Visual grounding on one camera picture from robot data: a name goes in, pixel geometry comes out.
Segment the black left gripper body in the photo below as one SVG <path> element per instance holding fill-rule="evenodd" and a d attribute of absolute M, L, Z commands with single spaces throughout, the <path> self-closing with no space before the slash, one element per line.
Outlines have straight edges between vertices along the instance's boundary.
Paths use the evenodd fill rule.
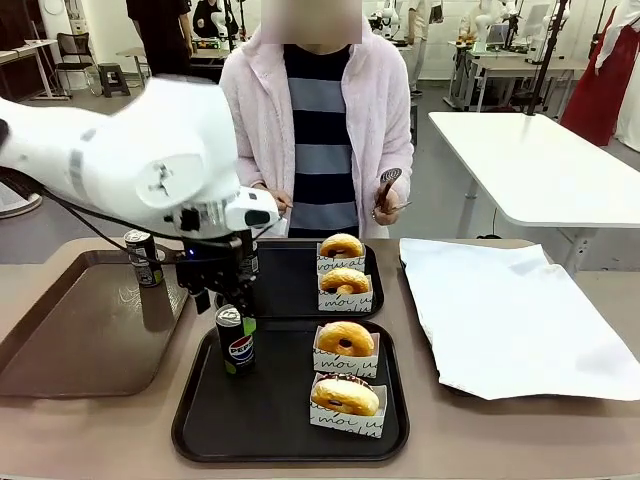
<path fill-rule="evenodd" d="M 252 233 L 231 233 L 217 239 L 183 240 L 175 265 L 178 284 L 192 295 L 203 288 L 227 298 L 239 280 L 256 279 L 257 245 Z"/>

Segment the person's right hand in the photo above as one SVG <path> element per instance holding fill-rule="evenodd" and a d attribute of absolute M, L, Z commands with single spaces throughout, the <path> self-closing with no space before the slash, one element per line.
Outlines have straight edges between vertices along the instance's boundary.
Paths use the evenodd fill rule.
<path fill-rule="evenodd" d="M 257 188 L 267 191 L 274 198 L 281 215 L 293 207 L 291 197 L 284 190 L 269 189 L 262 183 Z"/>

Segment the person's left hand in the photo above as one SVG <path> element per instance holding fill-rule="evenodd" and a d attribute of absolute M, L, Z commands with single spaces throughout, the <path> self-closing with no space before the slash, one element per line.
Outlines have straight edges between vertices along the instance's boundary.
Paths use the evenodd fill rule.
<path fill-rule="evenodd" d="M 400 197 L 393 189 L 389 190 L 385 196 L 383 191 L 380 191 L 374 203 L 373 219 L 381 226 L 393 225 L 398 220 L 402 205 Z"/>

